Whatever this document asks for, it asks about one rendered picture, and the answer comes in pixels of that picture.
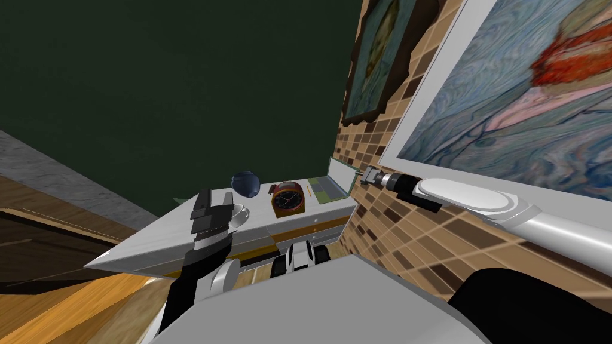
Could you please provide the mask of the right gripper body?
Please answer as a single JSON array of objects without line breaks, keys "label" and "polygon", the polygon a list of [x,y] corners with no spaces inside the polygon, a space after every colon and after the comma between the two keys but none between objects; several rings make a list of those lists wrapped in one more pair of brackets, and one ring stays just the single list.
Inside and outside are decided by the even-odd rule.
[{"label": "right gripper body", "polygon": [[360,183],[372,184],[376,186],[383,185],[384,173],[375,167],[366,167],[365,171],[360,173]]}]

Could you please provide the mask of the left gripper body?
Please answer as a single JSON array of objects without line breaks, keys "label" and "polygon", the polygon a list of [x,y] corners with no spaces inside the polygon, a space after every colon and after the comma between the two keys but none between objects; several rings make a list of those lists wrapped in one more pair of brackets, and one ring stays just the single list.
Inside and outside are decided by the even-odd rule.
[{"label": "left gripper body", "polygon": [[192,234],[196,234],[194,242],[210,238],[227,231],[232,219],[234,204],[203,207],[195,205],[190,219],[193,220]]}]

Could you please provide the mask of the white cup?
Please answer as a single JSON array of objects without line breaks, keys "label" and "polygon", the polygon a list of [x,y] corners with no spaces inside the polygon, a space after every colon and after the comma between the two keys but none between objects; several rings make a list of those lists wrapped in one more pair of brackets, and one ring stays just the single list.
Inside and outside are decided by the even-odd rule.
[{"label": "white cup", "polygon": [[231,214],[231,220],[228,225],[230,228],[238,228],[245,224],[250,216],[250,211],[243,204],[234,204],[234,208]]}]

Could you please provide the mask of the blue globe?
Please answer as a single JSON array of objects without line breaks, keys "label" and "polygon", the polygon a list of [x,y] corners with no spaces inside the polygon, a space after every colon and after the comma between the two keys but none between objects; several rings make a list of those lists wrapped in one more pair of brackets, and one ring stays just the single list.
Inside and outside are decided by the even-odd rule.
[{"label": "blue globe", "polygon": [[231,187],[239,195],[245,198],[253,198],[259,193],[261,183],[255,173],[243,171],[232,176]]}]

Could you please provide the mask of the green laptop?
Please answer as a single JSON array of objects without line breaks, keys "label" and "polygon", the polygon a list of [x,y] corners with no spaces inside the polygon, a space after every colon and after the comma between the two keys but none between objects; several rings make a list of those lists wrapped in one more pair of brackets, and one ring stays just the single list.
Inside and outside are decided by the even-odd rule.
[{"label": "green laptop", "polygon": [[327,175],[309,178],[313,195],[320,204],[346,199],[356,183],[359,169],[330,157]]}]

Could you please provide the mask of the white desk with drawers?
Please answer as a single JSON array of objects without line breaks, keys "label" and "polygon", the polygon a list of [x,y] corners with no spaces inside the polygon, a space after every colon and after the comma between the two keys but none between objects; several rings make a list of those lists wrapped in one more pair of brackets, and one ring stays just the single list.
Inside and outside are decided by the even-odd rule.
[{"label": "white desk with drawers", "polygon": [[[194,246],[190,217],[195,200],[195,197],[190,198],[86,264],[86,268],[149,277],[176,277],[185,253]],[[272,263],[277,256],[285,254],[291,244],[299,241],[309,240],[313,246],[337,241],[357,208],[352,198],[320,204],[315,197],[307,196],[304,213],[276,218],[271,197],[264,191],[254,198],[235,193],[233,201],[244,205],[250,212],[245,224],[233,230],[229,254],[230,259],[241,262],[243,271]]]}]

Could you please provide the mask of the red alarm clock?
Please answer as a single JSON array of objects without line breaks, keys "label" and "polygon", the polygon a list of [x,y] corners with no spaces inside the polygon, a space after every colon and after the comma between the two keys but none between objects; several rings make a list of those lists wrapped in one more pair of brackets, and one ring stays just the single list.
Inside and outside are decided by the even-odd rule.
[{"label": "red alarm clock", "polygon": [[268,191],[276,218],[293,216],[305,212],[305,196],[301,185],[286,181],[273,184]]}]

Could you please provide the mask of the dark framed painting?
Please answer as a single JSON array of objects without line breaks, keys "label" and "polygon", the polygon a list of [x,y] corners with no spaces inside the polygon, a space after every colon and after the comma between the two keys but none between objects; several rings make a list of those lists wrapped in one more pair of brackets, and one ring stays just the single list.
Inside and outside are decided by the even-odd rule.
[{"label": "dark framed painting", "polygon": [[373,122],[385,112],[439,11],[440,0],[369,0],[351,54],[343,126]]}]

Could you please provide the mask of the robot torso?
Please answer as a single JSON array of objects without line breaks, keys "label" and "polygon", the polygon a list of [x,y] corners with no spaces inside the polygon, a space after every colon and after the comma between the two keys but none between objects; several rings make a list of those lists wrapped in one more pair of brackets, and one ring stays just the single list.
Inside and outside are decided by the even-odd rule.
[{"label": "robot torso", "polygon": [[487,344],[449,304],[358,255],[235,290],[239,268],[227,259],[146,344]]}]

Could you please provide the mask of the white framed painting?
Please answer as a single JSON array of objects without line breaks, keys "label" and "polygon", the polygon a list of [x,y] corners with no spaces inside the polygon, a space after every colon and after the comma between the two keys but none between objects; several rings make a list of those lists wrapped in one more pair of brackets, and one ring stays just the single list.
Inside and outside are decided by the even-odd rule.
[{"label": "white framed painting", "polygon": [[612,230],[612,0],[465,0],[380,163]]}]

